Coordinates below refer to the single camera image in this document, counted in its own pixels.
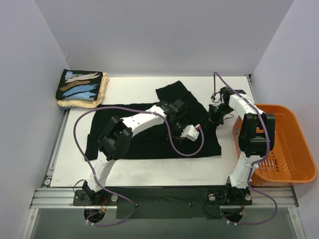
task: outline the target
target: white wall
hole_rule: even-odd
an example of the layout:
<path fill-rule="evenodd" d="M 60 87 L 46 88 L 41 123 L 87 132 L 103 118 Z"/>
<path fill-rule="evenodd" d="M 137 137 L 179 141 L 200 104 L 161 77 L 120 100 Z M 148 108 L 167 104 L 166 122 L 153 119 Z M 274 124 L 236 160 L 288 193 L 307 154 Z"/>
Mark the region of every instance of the white wall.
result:
<path fill-rule="evenodd" d="M 32 0 L 0 1 L 0 238 L 17 239 L 46 173 L 68 65 Z"/>
<path fill-rule="evenodd" d="M 259 103 L 296 114 L 319 165 L 319 2 L 295 0 L 252 75 Z M 319 236 L 319 181 L 295 187 L 307 238 Z"/>
<path fill-rule="evenodd" d="M 253 72 L 293 0 L 36 0 L 72 69 Z"/>

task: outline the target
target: purple cable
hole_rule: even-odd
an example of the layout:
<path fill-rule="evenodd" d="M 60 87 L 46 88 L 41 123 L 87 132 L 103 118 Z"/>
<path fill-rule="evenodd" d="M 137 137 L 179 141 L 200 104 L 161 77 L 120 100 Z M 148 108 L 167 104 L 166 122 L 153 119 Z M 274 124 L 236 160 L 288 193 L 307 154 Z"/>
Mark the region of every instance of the purple cable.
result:
<path fill-rule="evenodd" d="M 263 127 L 264 134 L 265 134 L 265 137 L 266 137 L 266 147 L 267 147 L 267 149 L 266 149 L 266 154 L 265 154 L 265 156 L 262 157 L 261 159 L 252 162 L 251 166 L 254 166 L 255 163 L 259 163 L 259 162 L 264 161 L 264 160 L 268 157 L 269 151 L 270 151 L 269 136 L 268 136 L 267 128 L 266 128 L 266 126 L 265 126 L 265 123 L 264 123 L 264 121 L 263 121 L 263 118 L 261 117 L 261 115 L 260 115 L 260 113 L 259 113 L 257 107 L 254 106 L 254 105 L 252 105 L 252 104 L 249 102 L 249 100 L 247 100 L 246 98 L 242 97 L 238 92 L 236 92 L 233 88 L 231 88 L 217 72 L 214 72 L 214 91 L 215 91 L 215 86 L 216 86 L 216 75 L 217 75 L 217 76 L 219 77 L 219 79 L 225 84 L 225 86 L 227 86 L 234 94 L 236 94 L 237 96 L 239 96 L 240 98 L 242 98 L 251 108 L 253 108 L 253 109 L 255 110 L 255 112 L 256 112 L 256 114 L 257 114 L 257 116 L 258 116 L 258 118 L 259 118 L 259 121 L 260 121 L 260 123 L 261 123 L 261 125 L 262 125 L 262 127 Z M 249 175 L 248 175 L 247 181 L 250 180 L 250 178 L 251 178 L 251 176 L 252 176 L 252 172 L 253 172 L 253 169 L 251 168 L 250 171 L 249 171 Z M 261 221 L 261 222 L 256 222 L 256 223 L 236 223 L 236 225 L 260 225 L 260 224 L 269 222 L 269 221 L 272 220 L 272 219 L 276 216 L 276 214 L 277 214 L 278 205 L 277 205 L 275 199 L 274 199 L 273 197 L 271 197 L 270 195 L 268 195 L 268 194 L 266 194 L 266 193 L 264 193 L 264 192 L 261 192 L 261 191 L 255 189 L 255 188 L 253 188 L 253 187 L 250 185 L 250 182 L 248 182 L 248 186 L 249 186 L 249 188 L 250 188 L 251 190 L 255 191 L 256 193 L 262 194 L 262 195 L 266 196 L 267 198 L 269 198 L 270 200 L 272 200 L 272 201 L 274 202 L 274 204 L 275 204 L 275 211 L 274 211 L 274 213 L 272 214 L 271 217 L 269 217 L 268 219 L 263 220 L 263 221 Z"/>
<path fill-rule="evenodd" d="M 78 142 L 78 140 L 77 140 L 77 137 L 76 137 L 76 127 L 77 127 L 77 125 L 78 125 L 78 123 L 79 123 L 79 121 L 80 121 L 81 118 L 83 118 L 85 115 L 87 115 L 87 114 L 89 114 L 89 113 L 91 113 L 91 112 L 102 111 L 102 110 L 110 110 L 110 109 L 113 109 L 113 110 L 124 110 L 124 111 L 135 112 L 135 113 L 143 113 L 143 114 L 153 114 L 153 115 L 156 115 L 156 116 L 161 117 L 161 118 L 164 120 L 165 124 L 166 124 L 170 144 L 172 145 L 173 149 L 174 149 L 178 154 L 180 154 L 180 155 L 182 155 L 182 156 L 191 157 L 191 156 L 197 154 L 198 152 L 200 152 L 201 149 L 203 148 L 203 145 L 204 145 L 204 133 L 203 133 L 203 130 L 201 129 L 201 127 L 199 127 L 198 129 L 199 129 L 199 132 L 200 132 L 200 134 L 201 134 L 201 145 L 200 145 L 199 149 L 198 149 L 195 153 L 191 153 L 191 154 L 184 154 L 184 153 L 179 152 L 178 149 L 175 147 L 175 145 L 174 145 L 174 143 L 173 143 L 173 139 L 172 139 L 172 137 L 171 137 L 171 132 L 170 132 L 170 127 L 169 127 L 169 124 L 168 124 L 167 120 L 165 119 L 164 116 L 162 116 L 162 115 L 160 115 L 160 114 L 158 114 L 158 113 L 156 113 L 156 112 L 138 111 L 138 110 L 132 110 L 132 109 L 129 109 L 129 108 L 118 107 L 118 106 L 106 106 L 106 107 L 100 107 L 100 108 L 92 109 L 92 110 L 89 110 L 89 111 L 83 113 L 83 114 L 76 120 L 76 122 L 75 122 L 75 124 L 74 124 L 73 137 L 74 137 L 75 144 L 76 144 L 76 146 L 78 147 L 80 153 L 83 155 L 85 161 L 89 164 L 89 166 L 90 166 L 90 168 L 91 168 L 91 170 L 92 170 L 92 173 L 93 173 L 93 175 L 94 175 L 94 180 L 95 180 L 96 184 L 99 185 L 99 187 L 102 188 L 104 191 L 106 191 L 106 192 L 108 192 L 108 193 L 111 193 L 111 194 L 115 194 L 115 195 L 117 195 L 118 197 L 125 199 L 126 201 L 128 201 L 129 203 L 131 203 L 131 204 L 133 205 L 133 210 L 132 210 L 132 212 L 131 212 L 128 216 L 126 216 L 125 218 L 123 218 L 123 219 L 121 219 L 121 220 L 119 220 L 119 221 L 117 221 L 117 222 L 115 222 L 115 223 L 110 223 L 110 224 L 105 224 L 105 225 L 104 225 L 104 224 L 98 224 L 98 223 L 94 223 L 94 224 L 93 224 L 93 225 L 98 226 L 98 227 L 110 227 L 110 226 L 115 226 L 115 225 L 117 225 L 117 224 L 120 224 L 120 223 L 126 221 L 128 218 L 130 218 L 130 217 L 135 213 L 135 210 L 136 210 L 136 208 L 135 208 L 135 203 L 134 203 L 131 199 L 129 199 L 129 198 L 127 198 L 127 197 L 125 197 L 125 196 L 123 196 L 123 195 L 121 195 L 121 194 L 118 194 L 118 193 L 116 193 L 116 192 L 113 192 L 113 191 L 111 191 L 111 190 L 109 190 L 109 189 L 103 187 L 103 186 L 100 184 L 100 182 L 99 182 L 99 181 L 97 180 L 97 178 L 96 178 L 96 172 L 95 172 L 95 170 L 94 170 L 94 167 L 92 166 L 91 162 L 89 161 L 89 159 L 87 158 L 87 156 L 86 156 L 85 153 L 83 152 L 83 150 L 82 150 L 82 148 L 80 147 L 80 144 L 79 144 L 79 142 Z M 95 214 L 97 214 L 97 213 L 93 213 L 93 214 L 89 215 L 89 216 L 87 217 L 87 220 L 88 220 L 90 217 L 92 217 L 93 215 L 95 215 Z"/>

